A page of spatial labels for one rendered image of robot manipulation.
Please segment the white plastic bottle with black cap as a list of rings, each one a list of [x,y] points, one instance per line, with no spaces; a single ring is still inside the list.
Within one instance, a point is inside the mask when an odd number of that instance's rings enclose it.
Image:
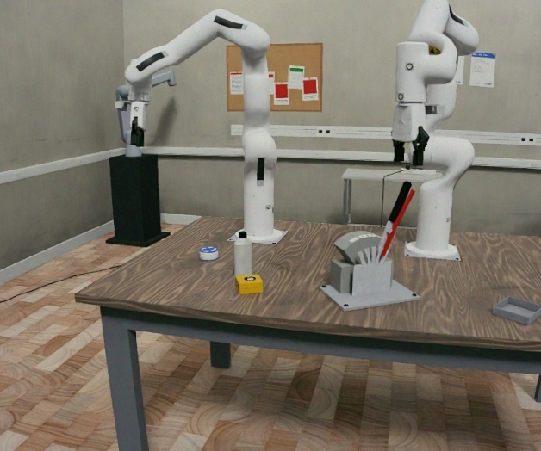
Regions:
[[[247,232],[239,232],[238,239],[233,244],[234,279],[238,275],[252,275],[252,241]]]

